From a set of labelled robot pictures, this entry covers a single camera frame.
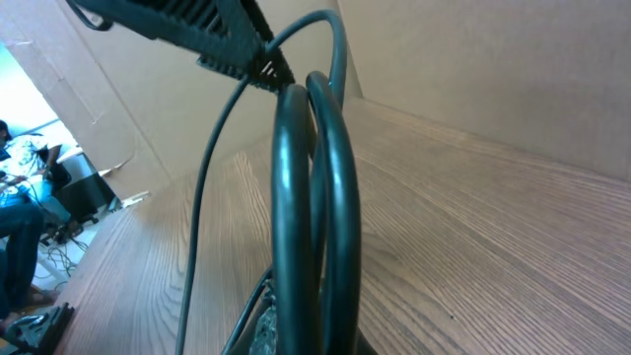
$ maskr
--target beige wall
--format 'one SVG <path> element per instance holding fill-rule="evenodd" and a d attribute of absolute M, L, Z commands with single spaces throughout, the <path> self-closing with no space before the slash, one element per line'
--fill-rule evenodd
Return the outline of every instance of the beige wall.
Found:
<path fill-rule="evenodd" d="M 631 178 L 631 2 L 339 2 L 365 98 Z"/>
<path fill-rule="evenodd" d="M 272 31 L 334 0 L 259 4 Z M 197 55 L 115 26 L 85 28 L 65 1 L 0 2 L 0 39 L 68 126 L 119 197 L 155 191 L 198 169 L 212 126 L 236 81 L 195 64 Z M 328 72 L 332 36 L 316 24 L 283 51 L 299 83 Z M 358 95 L 352 65 L 348 94 Z M 217 158 L 271 132 L 275 98 L 249 88 L 231 115 Z"/>

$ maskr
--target dark pants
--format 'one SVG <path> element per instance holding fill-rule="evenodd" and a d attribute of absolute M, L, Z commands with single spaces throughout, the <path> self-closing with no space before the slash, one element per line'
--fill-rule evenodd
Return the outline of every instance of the dark pants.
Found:
<path fill-rule="evenodd" d="M 0 238 L 9 236 L 6 250 L 0 250 L 0 319 L 25 303 L 42 229 L 43 216 L 34 204 L 0 208 Z"/>

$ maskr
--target tabletop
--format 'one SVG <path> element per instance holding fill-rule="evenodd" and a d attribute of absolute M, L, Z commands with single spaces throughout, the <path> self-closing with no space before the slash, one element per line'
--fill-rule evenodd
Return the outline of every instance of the tabletop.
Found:
<path fill-rule="evenodd" d="M 383 354 L 631 353 L 631 187 L 349 100 L 360 328 Z M 218 354 L 271 261 L 269 140 L 213 162 L 186 352 Z M 109 216 L 57 353 L 173 354 L 193 177 Z"/>

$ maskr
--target person's leg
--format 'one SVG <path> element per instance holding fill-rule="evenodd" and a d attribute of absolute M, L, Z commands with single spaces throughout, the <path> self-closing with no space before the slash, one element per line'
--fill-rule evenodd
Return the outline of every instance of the person's leg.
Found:
<path fill-rule="evenodd" d="M 33 203 L 40 204 L 46 211 L 59 218 L 62 223 L 70 222 L 70 212 L 52 195 L 52 182 L 46 180 L 36 182 L 30 187 L 22 187 L 21 190 L 29 196 Z"/>
<path fill-rule="evenodd" d="M 0 235 L 9 236 L 4 253 L 5 280 L 0 284 L 4 287 L 0 287 L 0 290 L 4 291 L 10 309 L 21 308 L 29 294 L 37 263 L 37 243 L 42 229 L 42 213 L 33 204 L 0 208 Z"/>

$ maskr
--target seated person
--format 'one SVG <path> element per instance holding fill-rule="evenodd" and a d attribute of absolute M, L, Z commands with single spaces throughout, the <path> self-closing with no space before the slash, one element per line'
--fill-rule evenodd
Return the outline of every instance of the seated person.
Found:
<path fill-rule="evenodd" d="M 0 162 L 0 171 L 6 176 L 0 180 L 4 189 L 0 196 L 0 207 L 28 203 L 39 205 L 53 216 L 56 223 L 64 223 L 71 237 L 82 232 L 81 225 L 74 221 L 64 206 L 52 196 L 52 182 L 45 178 L 48 170 L 59 157 L 60 145 L 48 145 L 44 137 L 23 135 L 13 138 L 7 123 L 0 120 L 0 148 L 9 158 Z M 43 161 L 38 151 L 48 148 L 48 160 Z"/>
<path fill-rule="evenodd" d="M 37 263 L 43 216 L 32 203 L 0 208 L 0 237 L 9 236 L 0 250 L 0 335 L 21 316 L 22 308 L 53 304 L 58 293 L 30 293 Z"/>

